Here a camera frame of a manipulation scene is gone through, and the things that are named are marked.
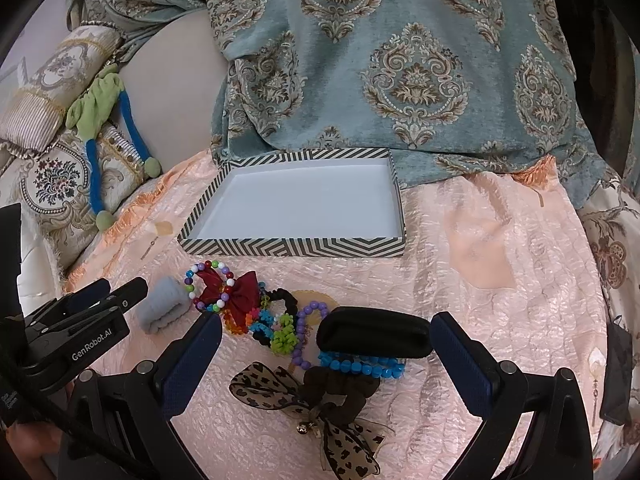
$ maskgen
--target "green plush foot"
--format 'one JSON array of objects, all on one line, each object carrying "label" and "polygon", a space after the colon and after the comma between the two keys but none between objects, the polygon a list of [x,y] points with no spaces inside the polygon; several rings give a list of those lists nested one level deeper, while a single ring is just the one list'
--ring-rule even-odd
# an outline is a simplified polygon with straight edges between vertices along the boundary
[{"label": "green plush foot", "polygon": [[113,215],[105,210],[100,211],[95,217],[95,225],[100,232],[106,231],[115,221]]},{"label": "green plush foot", "polygon": [[160,167],[160,163],[156,158],[150,156],[147,160],[145,160],[145,173],[148,174],[151,178],[155,178],[156,176],[162,173],[162,168]]}]

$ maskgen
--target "red object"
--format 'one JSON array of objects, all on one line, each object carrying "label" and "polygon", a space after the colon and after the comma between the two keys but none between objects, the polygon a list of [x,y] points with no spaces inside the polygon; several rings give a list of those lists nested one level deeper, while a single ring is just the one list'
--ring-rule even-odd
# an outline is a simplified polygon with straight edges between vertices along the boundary
[{"label": "red object", "polygon": [[[204,304],[216,303],[220,299],[220,285],[223,285],[220,275],[210,267],[199,270],[197,275],[207,285],[200,295],[200,301]],[[228,309],[231,312],[238,327],[245,328],[246,315],[253,308],[260,306],[260,288],[258,288],[258,278],[255,271],[251,270],[243,274],[236,280],[234,286],[226,286],[223,290],[229,295],[225,311]]]}]

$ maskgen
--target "green plush toy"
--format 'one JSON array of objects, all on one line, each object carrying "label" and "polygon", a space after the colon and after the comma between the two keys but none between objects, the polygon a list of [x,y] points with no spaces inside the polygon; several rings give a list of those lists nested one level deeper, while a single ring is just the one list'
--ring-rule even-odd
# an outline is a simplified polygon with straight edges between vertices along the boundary
[{"label": "green plush toy", "polygon": [[129,96],[124,89],[122,79],[116,73],[117,71],[118,66],[115,63],[108,64],[100,70],[86,92],[73,102],[66,113],[66,127],[73,128],[76,126],[78,129],[78,137],[84,142],[86,156],[91,165],[89,199],[91,209],[96,214],[95,224],[99,231],[104,231],[111,227],[114,217],[105,210],[100,195],[102,178],[95,139],[102,125],[111,115],[111,110],[118,99],[120,99],[120,110],[133,145],[140,158],[145,161],[145,173],[155,178],[162,171],[158,160],[149,155],[148,149],[133,122]]}]

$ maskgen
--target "black pouch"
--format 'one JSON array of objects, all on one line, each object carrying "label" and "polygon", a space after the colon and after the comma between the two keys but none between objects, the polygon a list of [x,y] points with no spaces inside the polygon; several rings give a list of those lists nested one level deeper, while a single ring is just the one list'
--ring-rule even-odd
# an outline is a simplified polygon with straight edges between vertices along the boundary
[{"label": "black pouch", "polygon": [[607,368],[600,418],[623,426],[630,420],[633,339],[629,332],[615,323],[617,319],[607,324]]},{"label": "black pouch", "polygon": [[340,306],[325,317],[316,334],[323,352],[419,359],[431,353],[429,322],[402,312]]}]

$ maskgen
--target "black and white striped border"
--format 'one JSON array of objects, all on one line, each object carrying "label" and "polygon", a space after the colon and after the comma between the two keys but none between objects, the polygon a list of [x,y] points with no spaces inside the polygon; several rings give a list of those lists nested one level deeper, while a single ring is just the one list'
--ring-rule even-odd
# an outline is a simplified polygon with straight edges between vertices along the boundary
[{"label": "black and white striped border", "polygon": [[[398,209],[402,222],[402,237],[387,238],[216,238],[200,240],[189,238],[198,218],[222,181],[233,168],[246,168],[261,164],[322,160],[326,158],[387,158],[392,181],[397,192]],[[224,162],[220,172],[205,190],[187,218],[177,240],[189,254],[220,254],[223,256],[324,256],[352,258],[383,258],[402,256],[406,231],[398,191],[398,176],[391,153],[386,148],[346,148],[334,150],[302,150],[277,152],[243,160]]]}]

